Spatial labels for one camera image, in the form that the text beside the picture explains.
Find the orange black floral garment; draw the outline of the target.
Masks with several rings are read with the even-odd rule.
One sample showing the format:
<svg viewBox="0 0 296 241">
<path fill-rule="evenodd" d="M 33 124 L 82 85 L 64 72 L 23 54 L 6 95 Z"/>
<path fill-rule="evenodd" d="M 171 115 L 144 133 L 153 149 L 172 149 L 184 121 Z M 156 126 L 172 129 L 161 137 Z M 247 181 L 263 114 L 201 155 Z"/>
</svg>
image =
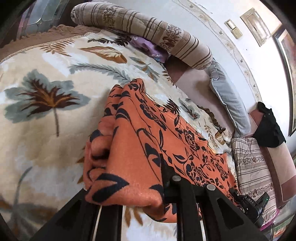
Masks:
<svg viewBox="0 0 296 241">
<path fill-rule="evenodd" d="M 237 187 L 227 155 L 214 153 L 182 117 L 152 101 L 143 80 L 114 85 L 85 147 L 86 201 L 142 207 L 155 221 L 176 222 L 176 206 L 163 202 L 162 164 L 196 186 L 215 185 L 225 196 Z"/>
</svg>

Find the striped folded quilt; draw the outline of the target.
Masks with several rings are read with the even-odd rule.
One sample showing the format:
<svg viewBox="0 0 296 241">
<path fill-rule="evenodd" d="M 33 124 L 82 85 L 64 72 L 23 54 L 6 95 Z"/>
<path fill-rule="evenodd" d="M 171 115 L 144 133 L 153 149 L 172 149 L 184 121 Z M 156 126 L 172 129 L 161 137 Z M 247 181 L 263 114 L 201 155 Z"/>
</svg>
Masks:
<svg viewBox="0 0 296 241">
<path fill-rule="evenodd" d="M 263 224 L 266 225 L 276 217 L 277 205 L 265 158 L 255 138 L 233 138 L 231 145 L 241 194 L 247 194 L 254 200 L 258 200 L 265 192 L 269 195 L 262 214 Z"/>
</svg>

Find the grey pillow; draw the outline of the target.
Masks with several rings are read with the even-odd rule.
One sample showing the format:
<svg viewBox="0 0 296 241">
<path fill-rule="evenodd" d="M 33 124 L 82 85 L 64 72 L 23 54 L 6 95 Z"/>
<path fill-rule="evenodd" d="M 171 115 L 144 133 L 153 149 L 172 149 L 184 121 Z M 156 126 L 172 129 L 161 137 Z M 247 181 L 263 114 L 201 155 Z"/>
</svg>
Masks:
<svg viewBox="0 0 296 241">
<path fill-rule="evenodd" d="M 223 67 L 213 60 L 207 68 L 210 77 L 210 88 L 216 94 L 235 128 L 235 137 L 250 133 L 251 123 L 245 105 Z"/>
</svg>

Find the mauve bed sheet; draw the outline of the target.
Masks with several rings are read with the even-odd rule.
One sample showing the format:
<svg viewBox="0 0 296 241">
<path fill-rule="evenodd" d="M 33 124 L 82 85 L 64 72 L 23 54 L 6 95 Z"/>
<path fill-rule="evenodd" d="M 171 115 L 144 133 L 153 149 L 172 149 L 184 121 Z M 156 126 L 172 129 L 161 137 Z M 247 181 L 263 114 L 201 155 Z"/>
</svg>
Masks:
<svg viewBox="0 0 296 241">
<path fill-rule="evenodd" d="M 204 70 L 196 70 L 176 57 L 170 57 L 165 67 L 173 81 L 194 104 L 210 112 L 210 120 L 234 132 L 226 109 L 210 88 L 210 78 Z M 276 148 L 260 147 L 276 193 L 279 207 L 295 205 L 295 165 L 285 143 Z"/>
</svg>

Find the cream leaf-print blanket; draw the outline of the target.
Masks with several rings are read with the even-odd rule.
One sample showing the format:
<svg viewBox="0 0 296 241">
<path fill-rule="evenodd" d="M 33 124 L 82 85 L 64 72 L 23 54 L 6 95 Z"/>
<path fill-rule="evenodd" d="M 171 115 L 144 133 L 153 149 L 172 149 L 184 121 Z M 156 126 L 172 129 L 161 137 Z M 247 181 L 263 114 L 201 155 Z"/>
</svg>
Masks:
<svg viewBox="0 0 296 241">
<path fill-rule="evenodd" d="M 1 49 L 1 214 L 29 240 L 80 189 L 86 143 L 114 85 L 144 82 L 147 96 L 182 117 L 216 154 L 232 159 L 208 113 L 161 63 L 124 35 L 60 25 Z"/>
</svg>

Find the purple cloth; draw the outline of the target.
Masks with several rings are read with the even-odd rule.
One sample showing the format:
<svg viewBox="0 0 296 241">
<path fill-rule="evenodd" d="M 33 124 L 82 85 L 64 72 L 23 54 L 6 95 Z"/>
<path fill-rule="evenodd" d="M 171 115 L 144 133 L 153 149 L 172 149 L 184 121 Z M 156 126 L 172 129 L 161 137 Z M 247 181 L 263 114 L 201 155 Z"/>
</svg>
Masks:
<svg viewBox="0 0 296 241">
<path fill-rule="evenodd" d="M 165 63 L 169 58 L 170 54 L 160 46 L 146 40 L 145 38 L 131 35 L 130 44 L 137 48 L 138 50 L 145 53 L 147 56 L 153 58 L 154 60 Z"/>
</svg>

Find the striped beige bolster pillow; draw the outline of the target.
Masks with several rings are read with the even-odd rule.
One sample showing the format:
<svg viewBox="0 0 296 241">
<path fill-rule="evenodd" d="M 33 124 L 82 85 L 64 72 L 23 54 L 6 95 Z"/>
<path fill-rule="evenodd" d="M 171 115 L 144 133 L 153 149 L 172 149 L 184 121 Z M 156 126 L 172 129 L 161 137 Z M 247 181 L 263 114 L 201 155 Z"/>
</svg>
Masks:
<svg viewBox="0 0 296 241">
<path fill-rule="evenodd" d="M 192 68 L 208 68 L 213 56 L 197 37 L 165 21 L 108 2 L 86 2 L 71 11 L 74 23 L 108 27 L 142 37 L 166 50 Z"/>
</svg>

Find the wall switch plate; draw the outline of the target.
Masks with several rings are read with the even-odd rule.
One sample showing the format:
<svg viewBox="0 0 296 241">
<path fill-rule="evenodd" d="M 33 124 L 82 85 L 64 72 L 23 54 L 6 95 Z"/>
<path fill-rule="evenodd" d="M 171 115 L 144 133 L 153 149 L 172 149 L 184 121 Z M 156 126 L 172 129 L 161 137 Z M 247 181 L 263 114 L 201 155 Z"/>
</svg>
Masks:
<svg viewBox="0 0 296 241">
<path fill-rule="evenodd" d="M 235 39 L 240 39 L 243 34 L 240 32 L 240 30 L 236 27 L 236 25 L 233 23 L 232 20 L 227 20 L 224 22 L 224 24 L 226 25 L 226 27 L 230 30 L 230 32 L 232 33 L 232 35 L 235 37 Z"/>
</svg>

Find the dark wooden door frame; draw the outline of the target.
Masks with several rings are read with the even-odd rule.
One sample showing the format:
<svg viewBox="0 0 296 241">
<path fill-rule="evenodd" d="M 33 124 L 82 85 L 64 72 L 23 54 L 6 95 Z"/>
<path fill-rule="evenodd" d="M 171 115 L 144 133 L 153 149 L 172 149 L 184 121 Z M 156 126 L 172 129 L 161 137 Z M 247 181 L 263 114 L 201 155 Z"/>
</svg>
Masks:
<svg viewBox="0 0 296 241">
<path fill-rule="evenodd" d="M 295 132 L 295 42 L 284 25 L 281 25 L 273 34 L 273 40 L 285 70 L 288 97 L 290 101 L 290 123 L 288 136 Z"/>
</svg>

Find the framed wall picture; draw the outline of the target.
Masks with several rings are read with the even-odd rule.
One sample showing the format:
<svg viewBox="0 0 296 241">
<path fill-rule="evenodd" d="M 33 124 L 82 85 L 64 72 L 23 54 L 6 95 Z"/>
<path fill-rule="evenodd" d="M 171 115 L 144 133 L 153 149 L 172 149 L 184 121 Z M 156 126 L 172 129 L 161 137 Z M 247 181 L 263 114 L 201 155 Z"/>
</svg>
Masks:
<svg viewBox="0 0 296 241">
<path fill-rule="evenodd" d="M 257 44 L 261 47 L 270 37 L 270 31 L 258 12 L 254 8 L 251 8 L 241 15 L 240 18 L 254 36 Z"/>
</svg>

